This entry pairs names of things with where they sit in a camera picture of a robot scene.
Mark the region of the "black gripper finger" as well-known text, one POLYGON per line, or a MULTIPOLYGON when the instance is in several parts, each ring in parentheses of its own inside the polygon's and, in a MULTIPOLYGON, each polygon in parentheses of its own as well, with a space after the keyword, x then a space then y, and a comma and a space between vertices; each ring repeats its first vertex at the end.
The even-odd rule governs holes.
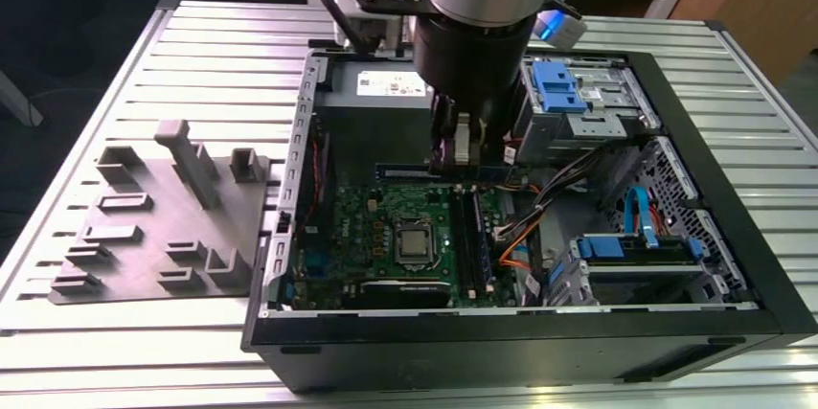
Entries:
POLYGON ((476 112, 440 92, 430 103, 430 173, 478 164, 484 124, 476 112))

